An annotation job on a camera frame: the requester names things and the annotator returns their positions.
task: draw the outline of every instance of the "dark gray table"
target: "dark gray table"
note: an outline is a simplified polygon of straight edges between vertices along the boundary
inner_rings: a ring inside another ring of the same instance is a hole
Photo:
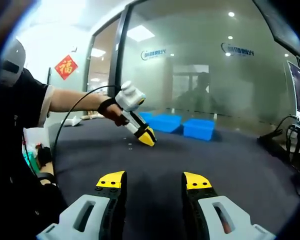
[[[50,127],[50,139],[56,127]],[[250,214],[253,224],[274,234],[300,201],[290,181],[293,172],[261,148],[257,136],[225,129],[216,130],[210,142],[157,131],[155,136],[154,147],[143,145],[107,119],[64,127],[54,166],[67,203],[93,193],[105,174],[125,170],[123,239],[179,240],[185,239],[182,172],[208,178],[219,195]]]

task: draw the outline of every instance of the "cable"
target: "cable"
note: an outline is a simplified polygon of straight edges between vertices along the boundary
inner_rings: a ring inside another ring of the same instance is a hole
[[[78,103],[80,103],[86,96],[92,94],[94,91],[99,90],[99,89],[103,89],[103,88],[110,88],[110,87],[114,87],[114,88],[120,88],[116,85],[106,85],[106,86],[101,86],[101,87],[97,87],[96,89],[93,89],[91,91],[89,91],[87,94],[85,94],[84,96],[82,96],[73,106],[72,108],[68,111],[68,113],[65,115],[63,121],[61,122],[61,125],[58,129],[58,132],[56,134],[55,140],[54,140],[54,146],[53,146],[53,151],[52,151],[52,159],[54,160],[56,157],[56,152],[57,152],[57,142],[58,142],[58,138],[61,132],[62,127],[64,126],[64,123],[66,121],[66,119],[68,118],[68,116],[70,115],[70,113],[72,112],[72,110],[78,105]]]
[[[284,119],[281,120],[281,122],[279,123],[279,125],[276,127],[276,129],[275,129],[273,132],[276,132],[276,131],[279,129],[279,127],[281,126],[281,124],[284,122],[284,120],[286,120],[287,118],[293,118],[293,119],[296,119],[296,117],[293,116],[293,115],[288,115],[288,116],[286,116]]]

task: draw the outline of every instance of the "company logo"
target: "company logo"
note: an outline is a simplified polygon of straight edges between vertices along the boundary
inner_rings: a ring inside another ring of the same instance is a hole
[[[231,55],[239,55],[244,57],[255,55],[255,52],[252,50],[232,46],[231,44],[226,42],[221,43],[221,49],[222,51],[224,51],[224,53],[230,53]]]
[[[166,50],[165,49],[161,49],[161,50],[155,50],[155,51],[142,51],[141,52],[141,58],[144,61],[147,61],[148,59],[153,59],[156,58],[160,55],[166,54]]]

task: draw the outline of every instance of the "blue box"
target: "blue box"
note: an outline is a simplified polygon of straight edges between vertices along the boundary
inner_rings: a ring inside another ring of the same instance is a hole
[[[180,126],[180,123],[181,116],[160,114],[150,120],[149,126],[154,130],[171,133]]]
[[[215,128],[215,122],[192,118],[186,121],[183,126],[183,135],[185,137],[210,141]]]
[[[153,118],[152,113],[151,112],[146,112],[146,111],[142,111],[139,112],[140,117],[143,118],[143,120],[148,124],[149,121]]]

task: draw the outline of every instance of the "hand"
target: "hand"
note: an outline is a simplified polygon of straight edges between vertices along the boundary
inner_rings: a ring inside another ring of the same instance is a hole
[[[109,99],[108,96],[102,96],[102,102]],[[106,110],[102,113],[107,119],[114,121],[115,125],[121,126],[125,124],[124,118],[120,118],[122,115],[121,109],[118,107],[117,104],[112,104],[106,108]]]

